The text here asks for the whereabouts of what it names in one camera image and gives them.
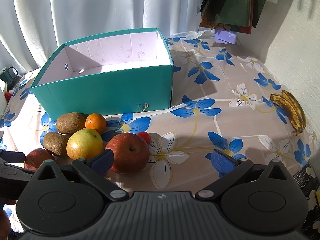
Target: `mug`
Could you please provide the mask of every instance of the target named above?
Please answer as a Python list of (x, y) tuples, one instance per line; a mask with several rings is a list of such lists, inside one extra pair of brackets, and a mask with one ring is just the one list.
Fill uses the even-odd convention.
[(18, 76), (18, 71), (15, 67), (3, 68), (0, 71), (0, 79), (10, 85), (14, 79)]

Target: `kiwi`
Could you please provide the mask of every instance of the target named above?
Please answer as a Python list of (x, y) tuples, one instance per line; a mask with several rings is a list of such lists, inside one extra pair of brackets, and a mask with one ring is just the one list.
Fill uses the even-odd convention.
[(65, 157), (67, 155), (67, 142), (69, 138), (69, 135), (49, 132), (43, 138), (43, 146), (51, 154), (57, 157)]
[(74, 134), (85, 128), (85, 118), (78, 112), (64, 114), (57, 119), (57, 131), (63, 134)]

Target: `apple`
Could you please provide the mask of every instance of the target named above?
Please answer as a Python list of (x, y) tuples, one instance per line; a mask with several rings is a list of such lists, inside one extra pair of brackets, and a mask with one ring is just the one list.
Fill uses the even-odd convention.
[(24, 167), (36, 171), (45, 160), (54, 160), (54, 157), (46, 149), (35, 149), (26, 156)]
[(117, 134), (105, 149), (113, 151), (114, 162), (110, 169), (115, 173), (139, 172), (149, 160), (148, 144), (134, 133)]
[(75, 132), (67, 143), (67, 154), (73, 160), (79, 158), (89, 160), (100, 154), (102, 150), (102, 138), (94, 129), (84, 128)]

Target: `white flower print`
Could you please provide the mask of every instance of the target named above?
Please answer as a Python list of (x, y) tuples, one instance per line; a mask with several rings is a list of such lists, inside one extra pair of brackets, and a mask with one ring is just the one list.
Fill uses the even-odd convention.
[(306, 168), (306, 174), (311, 175), (311, 177), (313, 177), (313, 178), (316, 177), (316, 173), (315, 173), (315, 171), (313, 170), (313, 168), (311, 168), (311, 167), (307, 167), (307, 168)]
[(178, 53), (178, 59), (183, 63), (199, 63), (199, 58), (201, 57), (200, 52), (196, 52), (194, 49), (190, 49), (187, 51), (179, 51)]
[(254, 57), (246, 57), (246, 58), (242, 58), (242, 57), (237, 57), (239, 60), (242, 60), (244, 62), (247, 62), (247, 66), (251, 69), (255, 69), (256, 71), (260, 72), (260, 73), (264, 73), (264, 69), (263, 67), (258, 63), (258, 59), (254, 58)]
[(316, 229), (318, 231), (318, 233), (320, 233), (320, 221), (318, 220), (318, 221), (314, 222), (312, 225), (312, 228)]
[(29, 111), (24, 115), (24, 117), (29, 116), (30, 114), (31, 114), (32, 116), (34, 116), (34, 115), (40, 115), (41, 110), (42, 110), (42, 107), (41, 107), (41, 105), (40, 105), (39, 102), (38, 102), (38, 103), (32, 102)]
[(174, 151), (175, 143), (176, 139), (173, 132), (160, 137), (158, 143), (151, 138), (149, 144), (149, 163), (152, 163), (150, 176), (157, 189), (163, 189), (169, 183), (171, 177), (170, 163), (181, 164), (189, 157), (184, 152)]
[(239, 98), (233, 98), (232, 101), (229, 103), (230, 107), (250, 106), (254, 110), (256, 108), (255, 105), (259, 103), (257, 95), (249, 95), (249, 92), (243, 83), (237, 85), (237, 90), (232, 90), (232, 92)]
[(281, 140), (278, 147), (267, 135), (259, 135), (259, 141), (265, 148), (272, 151), (272, 153), (268, 154), (266, 157), (266, 164), (268, 164), (271, 160), (276, 159), (280, 160), (285, 165), (283, 157), (289, 152), (291, 144), (289, 139)]
[(316, 191), (311, 190), (309, 194), (309, 200), (308, 200), (308, 206), (309, 206), (309, 211), (312, 210), (316, 206)]
[(317, 150), (319, 148), (319, 140), (317, 138), (317, 135), (315, 133), (315, 131), (313, 130), (313, 128), (310, 125), (306, 125), (305, 130), (310, 134), (309, 136), (309, 146), (311, 147), (313, 145), (313, 143), (315, 144), (315, 150)]

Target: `red apple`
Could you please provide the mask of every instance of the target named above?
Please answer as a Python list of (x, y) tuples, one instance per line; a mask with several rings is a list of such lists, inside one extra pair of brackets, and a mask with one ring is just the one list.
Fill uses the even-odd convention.
[(141, 171), (149, 160), (149, 147), (144, 139), (134, 133), (120, 133), (114, 136), (105, 149), (111, 149), (114, 162), (110, 168), (116, 173)]
[(54, 157), (46, 149), (35, 149), (26, 156), (24, 167), (36, 171), (45, 160), (54, 160)]

